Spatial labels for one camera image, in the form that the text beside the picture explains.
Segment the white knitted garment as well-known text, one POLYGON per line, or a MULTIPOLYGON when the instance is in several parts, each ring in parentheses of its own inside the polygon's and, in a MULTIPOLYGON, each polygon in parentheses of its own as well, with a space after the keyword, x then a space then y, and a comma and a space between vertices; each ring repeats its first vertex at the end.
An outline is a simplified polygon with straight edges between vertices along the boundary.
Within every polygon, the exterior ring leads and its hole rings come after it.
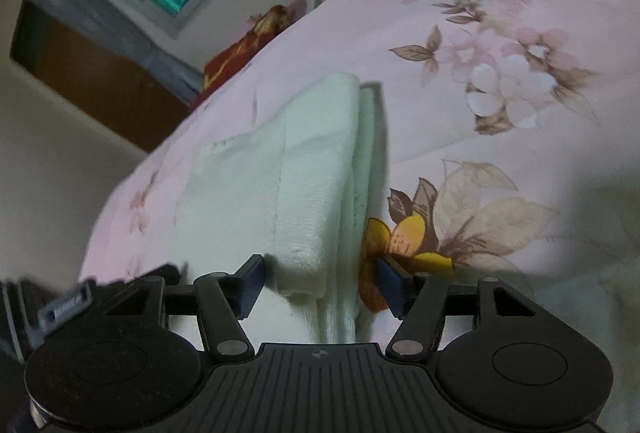
POLYGON ((359 314, 381 87, 334 74, 250 133, 195 159, 177 206, 186 275, 233 273, 261 255, 267 280, 243 323, 250 341, 349 343, 359 314))

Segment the brown wooden door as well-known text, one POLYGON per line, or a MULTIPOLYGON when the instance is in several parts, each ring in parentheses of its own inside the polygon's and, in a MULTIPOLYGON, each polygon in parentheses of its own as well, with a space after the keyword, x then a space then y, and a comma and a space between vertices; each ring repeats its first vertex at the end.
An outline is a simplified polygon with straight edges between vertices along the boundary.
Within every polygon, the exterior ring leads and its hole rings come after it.
POLYGON ((189 113, 148 71, 93 43, 24 0, 10 57, 132 145, 151 152, 189 113))

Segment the pink floral bedsheet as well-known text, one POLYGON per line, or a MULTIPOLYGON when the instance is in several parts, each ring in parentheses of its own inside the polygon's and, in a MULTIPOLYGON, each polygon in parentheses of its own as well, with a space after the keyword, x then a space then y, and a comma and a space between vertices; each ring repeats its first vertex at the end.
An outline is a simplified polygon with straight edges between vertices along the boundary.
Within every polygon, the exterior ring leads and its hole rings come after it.
POLYGON ((639 0, 328 0, 115 190, 81 276, 186 274, 171 245, 200 152, 341 73, 384 109, 359 262, 502 277, 605 347, 638 344, 639 0))

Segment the red floral pillow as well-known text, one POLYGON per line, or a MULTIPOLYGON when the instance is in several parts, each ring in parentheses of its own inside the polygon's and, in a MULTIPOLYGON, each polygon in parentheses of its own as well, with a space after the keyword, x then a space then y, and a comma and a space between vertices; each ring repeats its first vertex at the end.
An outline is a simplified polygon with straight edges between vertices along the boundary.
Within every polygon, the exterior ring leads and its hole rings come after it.
POLYGON ((202 91, 192 102, 190 111, 200 107, 217 89, 243 70, 258 52, 292 26, 295 20, 296 10, 283 5, 273 6, 257 18, 239 40, 206 64, 202 91))

